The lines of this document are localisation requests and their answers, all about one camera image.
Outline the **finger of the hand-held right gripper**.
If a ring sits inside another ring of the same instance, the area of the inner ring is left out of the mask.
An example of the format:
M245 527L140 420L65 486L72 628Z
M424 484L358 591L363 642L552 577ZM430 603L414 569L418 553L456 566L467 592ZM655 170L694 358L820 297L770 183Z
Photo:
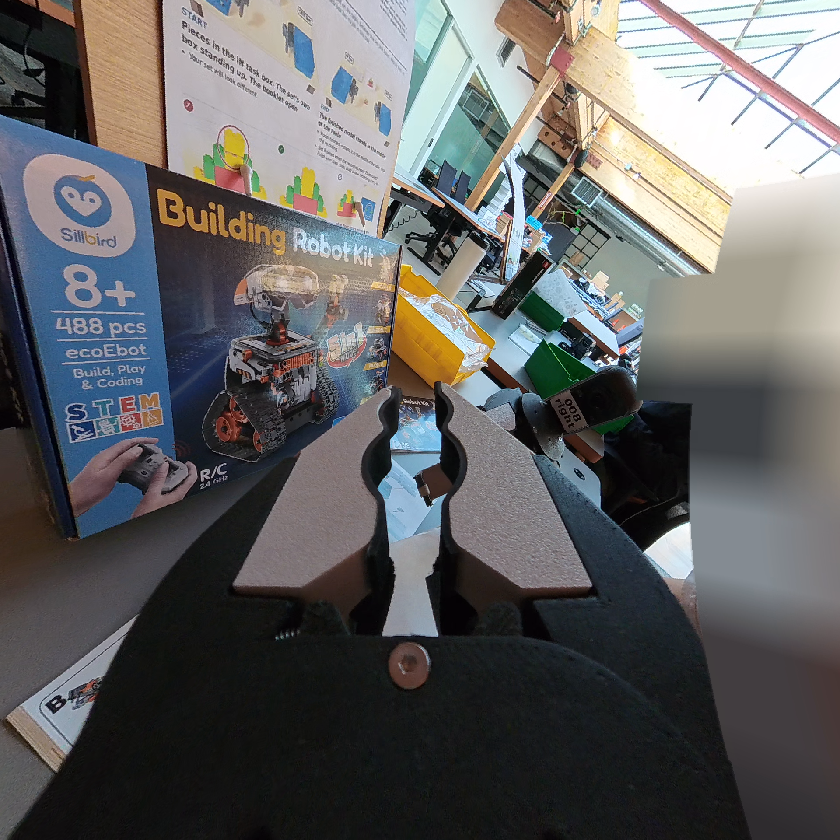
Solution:
M431 508L436 499L445 497L453 482L446 475L440 463L428 466L415 474L416 488L426 506Z

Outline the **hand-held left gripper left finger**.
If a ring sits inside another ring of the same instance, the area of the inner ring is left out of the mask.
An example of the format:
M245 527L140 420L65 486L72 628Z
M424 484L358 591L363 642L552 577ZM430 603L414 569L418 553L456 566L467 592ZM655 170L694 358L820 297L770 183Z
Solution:
M234 580L247 595L327 601L380 632L394 588L385 507L402 392L386 387L302 450Z

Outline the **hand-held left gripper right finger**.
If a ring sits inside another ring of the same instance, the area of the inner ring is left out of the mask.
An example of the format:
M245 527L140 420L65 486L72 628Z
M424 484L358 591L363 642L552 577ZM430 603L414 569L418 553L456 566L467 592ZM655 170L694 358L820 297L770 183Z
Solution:
M532 451L450 385L435 386L443 497L429 591L443 632L469 632L489 606L585 596L592 583Z

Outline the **grey desk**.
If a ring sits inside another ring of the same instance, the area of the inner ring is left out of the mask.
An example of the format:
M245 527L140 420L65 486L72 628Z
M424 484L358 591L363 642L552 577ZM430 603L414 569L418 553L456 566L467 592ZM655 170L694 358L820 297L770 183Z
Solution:
M262 470L77 542L40 495L22 428L1 433L1 719L134 616Z

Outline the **small blue booklet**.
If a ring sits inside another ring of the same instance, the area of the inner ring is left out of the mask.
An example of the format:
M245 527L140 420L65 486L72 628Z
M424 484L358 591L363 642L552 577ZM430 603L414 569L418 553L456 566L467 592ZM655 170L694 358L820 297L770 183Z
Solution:
M439 454L442 436L436 424L435 400L403 395L398 428L391 440L393 452Z

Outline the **large green bin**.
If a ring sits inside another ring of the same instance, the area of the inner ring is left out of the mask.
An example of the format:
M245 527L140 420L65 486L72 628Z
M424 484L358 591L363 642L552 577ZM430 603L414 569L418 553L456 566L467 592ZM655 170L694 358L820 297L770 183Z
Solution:
M535 391L544 400L596 373L581 360L546 340L539 343L524 367Z

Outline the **small green bin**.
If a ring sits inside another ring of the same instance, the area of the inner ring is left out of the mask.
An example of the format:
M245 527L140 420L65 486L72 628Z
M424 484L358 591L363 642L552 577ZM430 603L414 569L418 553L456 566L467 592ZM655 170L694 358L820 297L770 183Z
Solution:
M520 303L519 311L545 332L560 330L564 316L535 291L531 291Z

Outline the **clear plastic bags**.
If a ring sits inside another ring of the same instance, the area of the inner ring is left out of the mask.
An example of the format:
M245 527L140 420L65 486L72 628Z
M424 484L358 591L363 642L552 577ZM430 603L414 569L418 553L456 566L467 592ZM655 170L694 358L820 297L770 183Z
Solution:
M419 297L400 290L399 295L396 322L434 362L455 365L452 384L484 366L490 346L458 306L437 293Z

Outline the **yellow plastic bin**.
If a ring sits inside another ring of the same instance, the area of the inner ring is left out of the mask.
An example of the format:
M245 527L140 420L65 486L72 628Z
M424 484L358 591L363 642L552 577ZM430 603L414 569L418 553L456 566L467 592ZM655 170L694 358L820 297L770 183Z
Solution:
M441 295L435 286L433 286L425 277L415 274L410 266L403 266L401 268L399 291L400 290L409 291L412 294L418 295L419 297L427 297L435 293ZM400 300L399 291L398 299L396 301L395 326L392 340L392 348L396 352L396 354L400 356L402 360L406 362L410 367L412 367L415 370L415 372L418 375L420 375L429 385L434 385L436 382L446 382L450 385L456 385L459 382L462 382L466 378L470 377L469 375L461 381L457 381L456 383L452 384L451 382L454 378L455 365L452 364L451 366L444 367L443 365L434 362L431 356L428 355L424 350L421 350L420 347L415 343L415 341L406 336L406 334L403 331L403 325L401 323L398 324L396 322L397 304ZM462 309L458 304L454 304L463 311L463 313L468 317L470 321L472 321L464 309ZM479 335L484 339L484 341L486 341L489 344L491 353L496 344L495 340L491 336L489 336L489 334L485 332L481 327L476 325L474 322L473 324L478 328ZM490 357L490 353L486 357L484 366L486 365L487 360Z

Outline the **long black carton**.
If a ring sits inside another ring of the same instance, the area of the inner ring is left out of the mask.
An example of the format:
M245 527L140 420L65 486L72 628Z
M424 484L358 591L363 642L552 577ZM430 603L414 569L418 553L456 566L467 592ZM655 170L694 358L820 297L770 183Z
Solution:
M530 293L539 279L553 267L552 260L540 252L531 255L517 274L496 297L490 309L501 319L507 319Z

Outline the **white paper roll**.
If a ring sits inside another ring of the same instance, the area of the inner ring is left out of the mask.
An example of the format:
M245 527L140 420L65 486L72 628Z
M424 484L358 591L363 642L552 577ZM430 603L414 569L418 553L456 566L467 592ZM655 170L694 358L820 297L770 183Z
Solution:
M487 243L480 238L468 236L437 281L439 293L455 301L467 280L476 273L486 254Z

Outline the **blue robot kit box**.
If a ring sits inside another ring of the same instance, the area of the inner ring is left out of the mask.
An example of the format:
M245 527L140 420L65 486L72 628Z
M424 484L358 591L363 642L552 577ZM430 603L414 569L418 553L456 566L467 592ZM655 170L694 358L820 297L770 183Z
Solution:
M63 537L273 466L385 384L403 257L2 118L2 312Z

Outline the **open instruction booklet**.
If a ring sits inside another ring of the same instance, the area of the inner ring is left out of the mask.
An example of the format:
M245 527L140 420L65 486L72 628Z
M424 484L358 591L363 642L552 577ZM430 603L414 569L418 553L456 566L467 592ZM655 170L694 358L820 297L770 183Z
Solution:
M439 454L392 455L392 469L380 487L389 537L397 537L391 543L439 529L442 503L439 500L427 507L413 477L416 471L438 460ZM103 677L135 619L132 617L7 716L12 727L53 771L60 768L78 739Z

